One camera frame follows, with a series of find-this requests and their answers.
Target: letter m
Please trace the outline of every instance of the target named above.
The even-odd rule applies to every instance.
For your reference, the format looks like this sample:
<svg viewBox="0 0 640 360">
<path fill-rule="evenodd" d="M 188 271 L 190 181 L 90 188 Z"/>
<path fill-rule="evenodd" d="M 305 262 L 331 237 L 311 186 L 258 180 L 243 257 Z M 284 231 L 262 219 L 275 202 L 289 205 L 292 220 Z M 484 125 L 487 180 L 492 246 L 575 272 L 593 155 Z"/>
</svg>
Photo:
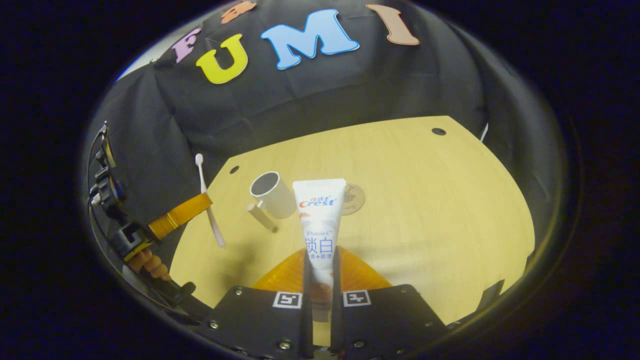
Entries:
<svg viewBox="0 0 640 360">
<path fill-rule="evenodd" d="M 300 63 L 300 56 L 293 55 L 291 48 L 307 58 L 314 58 L 318 38 L 323 43 L 320 51 L 325 55 L 358 49 L 360 44 L 347 36 L 336 18 L 337 15 L 336 9 L 319 10 L 309 14 L 304 31 L 286 25 L 276 25 L 263 32 L 260 37 L 271 41 L 280 59 L 276 67 L 284 70 Z"/>
</svg>

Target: white toothpaste tube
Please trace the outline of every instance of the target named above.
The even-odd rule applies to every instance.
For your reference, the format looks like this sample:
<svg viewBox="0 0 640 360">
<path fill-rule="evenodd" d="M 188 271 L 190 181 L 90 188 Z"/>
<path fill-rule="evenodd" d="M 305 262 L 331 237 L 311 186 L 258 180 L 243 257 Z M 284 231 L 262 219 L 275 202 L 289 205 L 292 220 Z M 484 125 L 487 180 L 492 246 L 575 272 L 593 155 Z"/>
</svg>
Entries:
<svg viewBox="0 0 640 360">
<path fill-rule="evenodd" d="M 314 282 L 319 285 L 320 293 L 316 291 L 315 296 L 317 302 L 331 302 L 332 299 L 333 257 L 346 185 L 344 179 L 293 182 L 302 235 Z"/>
</svg>

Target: wooden table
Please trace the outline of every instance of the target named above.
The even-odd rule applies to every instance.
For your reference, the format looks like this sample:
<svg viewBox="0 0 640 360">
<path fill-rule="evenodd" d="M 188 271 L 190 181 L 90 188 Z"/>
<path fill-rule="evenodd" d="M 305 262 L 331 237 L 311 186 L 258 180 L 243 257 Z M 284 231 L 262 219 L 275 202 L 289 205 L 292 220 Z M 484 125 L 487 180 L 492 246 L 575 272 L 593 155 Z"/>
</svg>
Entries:
<svg viewBox="0 0 640 360">
<path fill-rule="evenodd" d="M 440 128 L 446 135 L 437 135 Z M 230 170 L 238 166 L 237 172 Z M 338 245 L 393 285 L 411 284 L 443 323 L 475 311 L 482 293 L 518 280 L 534 249 L 529 208 L 500 161 L 452 118 L 420 117 L 361 124 L 302 136 L 230 158 L 209 196 L 227 247 L 207 215 L 192 219 L 170 272 L 193 281 L 194 296 L 214 307 L 234 285 L 251 286 L 304 247 L 297 212 L 269 233 L 247 211 L 249 186 L 276 170 L 295 180 L 344 178 L 366 195 L 342 217 Z M 314 323 L 314 343 L 329 345 L 328 324 Z"/>
</svg>

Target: foam letter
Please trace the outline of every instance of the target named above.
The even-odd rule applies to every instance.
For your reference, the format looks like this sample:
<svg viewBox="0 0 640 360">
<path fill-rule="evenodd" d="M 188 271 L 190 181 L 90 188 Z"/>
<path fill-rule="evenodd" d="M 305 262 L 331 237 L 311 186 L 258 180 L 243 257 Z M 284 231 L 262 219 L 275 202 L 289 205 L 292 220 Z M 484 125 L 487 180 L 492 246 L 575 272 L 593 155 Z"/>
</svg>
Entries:
<svg viewBox="0 0 640 360">
<path fill-rule="evenodd" d="M 231 20 L 235 19 L 236 17 L 246 13 L 247 11 L 255 8 L 255 3 L 252 3 L 251 1 L 245 1 L 242 3 L 239 3 L 238 5 L 235 5 L 234 7 L 232 7 L 231 9 L 225 11 L 224 14 L 222 14 L 221 18 L 222 20 L 220 21 L 222 24 L 226 24 L 228 22 L 230 22 Z"/>
<path fill-rule="evenodd" d="M 244 71 L 246 64 L 249 62 L 249 57 L 247 57 L 244 47 L 240 44 L 241 37 L 242 34 L 235 34 L 220 44 L 220 47 L 229 49 L 231 57 L 234 59 L 233 65 L 228 69 L 222 70 L 220 68 L 216 60 L 215 50 L 208 51 L 196 61 L 196 66 L 202 68 L 202 71 L 210 82 L 214 84 L 224 84 Z"/>
<path fill-rule="evenodd" d="M 325 55 L 358 49 L 360 44 L 347 36 L 336 18 L 337 14 L 336 9 L 319 10 L 309 14 L 304 31 L 286 25 L 276 25 L 263 32 L 260 37 L 271 41 L 280 59 L 276 67 L 284 70 L 300 63 L 300 56 L 293 55 L 290 47 L 307 58 L 314 58 L 318 38 L 323 43 L 320 51 Z"/>
<path fill-rule="evenodd" d="M 188 54 L 191 53 L 191 51 L 193 51 L 193 48 L 190 47 L 190 45 L 193 45 L 196 43 L 195 35 L 199 32 L 200 32 L 200 29 L 193 30 L 192 32 L 188 33 L 187 36 L 180 39 L 180 41 L 178 41 L 174 46 L 171 47 L 173 50 L 175 50 L 175 54 L 178 56 L 175 59 L 175 63 L 179 63 L 180 61 L 182 61 L 182 59 L 184 59 L 185 56 L 187 56 Z"/>
<path fill-rule="evenodd" d="M 385 22 L 389 35 L 387 40 L 400 45 L 418 45 L 420 40 L 411 35 L 406 24 L 400 19 L 400 11 L 384 5 L 366 4 L 366 7 L 378 13 L 382 21 Z"/>
</svg>

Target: cork coaster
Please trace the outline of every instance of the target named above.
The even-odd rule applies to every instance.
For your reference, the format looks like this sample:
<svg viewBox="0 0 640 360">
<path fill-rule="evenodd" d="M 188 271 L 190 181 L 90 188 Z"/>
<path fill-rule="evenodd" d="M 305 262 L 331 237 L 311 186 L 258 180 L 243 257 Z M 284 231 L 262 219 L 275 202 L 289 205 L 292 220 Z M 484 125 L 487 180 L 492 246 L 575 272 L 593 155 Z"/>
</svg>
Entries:
<svg viewBox="0 0 640 360">
<path fill-rule="evenodd" d="M 342 215 L 350 215 L 364 205 L 364 190 L 355 184 L 347 183 L 342 200 Z"/>
</svg>

